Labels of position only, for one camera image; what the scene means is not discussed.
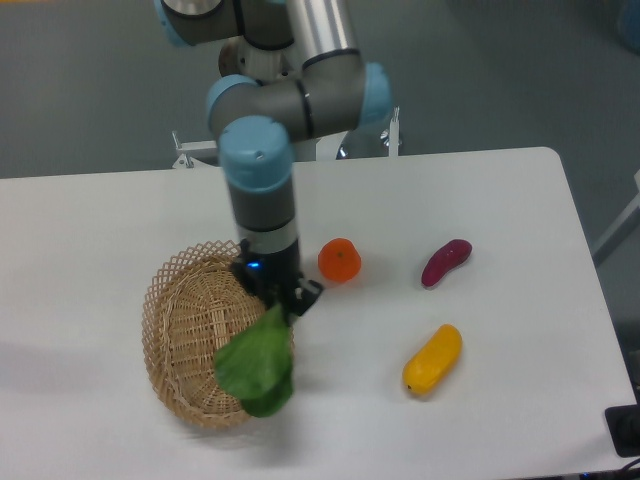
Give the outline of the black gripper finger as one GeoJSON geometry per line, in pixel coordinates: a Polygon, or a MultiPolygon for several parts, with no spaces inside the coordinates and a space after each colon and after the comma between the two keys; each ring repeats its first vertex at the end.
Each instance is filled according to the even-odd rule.
{"type": "Polygon", "coordinates": [[[324,292],[324,286],[312,279],[299,275],[285,286],[285,309],[296,317],[303,316],[324,292]]]}
{"type": "Polygon", "coordinates": [[[257,297],[265,306],[273,305],[273,293],[259,262],[233,262],[230,271],[250,296],[257,297]]]}

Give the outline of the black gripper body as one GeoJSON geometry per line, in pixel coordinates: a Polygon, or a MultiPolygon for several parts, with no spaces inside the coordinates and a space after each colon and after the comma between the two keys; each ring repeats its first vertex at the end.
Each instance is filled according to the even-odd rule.
{"type": "Polygon", "coordinates": [[[267,254],[253,252],[247,239],[242,239],[239,246],[238,262],[259,262],[273,293],[273,304],[285,305],[285,286],[301,275],[299,241],[295,240],[284,250],[267,254]]]}

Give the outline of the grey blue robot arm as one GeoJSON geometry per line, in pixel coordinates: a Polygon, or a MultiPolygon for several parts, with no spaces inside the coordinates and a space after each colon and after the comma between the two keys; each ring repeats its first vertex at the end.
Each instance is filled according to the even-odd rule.
{"type": "Polygon", "coordinates": [[[267,307],[303,315],[322,294],[300,266],[293,162],[298,142],[383,124],[389,78],[360,53],[344,1],[159,1],[175,43],[238,45],[207,95],[240,252],[231,270],[267,307]]]}

